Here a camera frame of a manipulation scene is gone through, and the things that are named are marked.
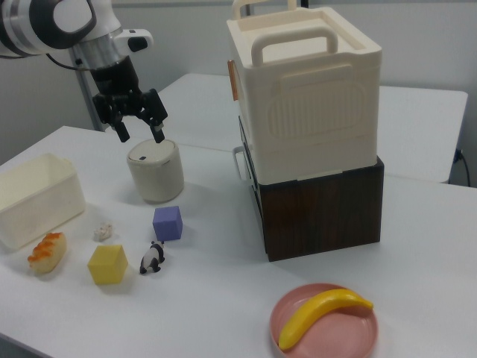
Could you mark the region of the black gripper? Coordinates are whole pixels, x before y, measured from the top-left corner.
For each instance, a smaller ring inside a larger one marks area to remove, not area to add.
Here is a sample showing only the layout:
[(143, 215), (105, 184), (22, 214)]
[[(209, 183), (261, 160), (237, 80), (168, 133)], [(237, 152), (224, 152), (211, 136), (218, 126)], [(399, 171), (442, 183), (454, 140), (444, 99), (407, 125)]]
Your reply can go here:
[(126, 115), (139, 116), (151, 129), (156, 143), (165, 139), (162, 131), (167, 111), (155, 89), (142, 92), (139, 79), (129, 56), (113, 64), (92, 71), (93, 80), (99, 93), (92, 98), (96, 112), (103, 124), (109, 125), (121, 142), (129, 140), (130, 135), (122, 122), (123, 101), (127, 100)]

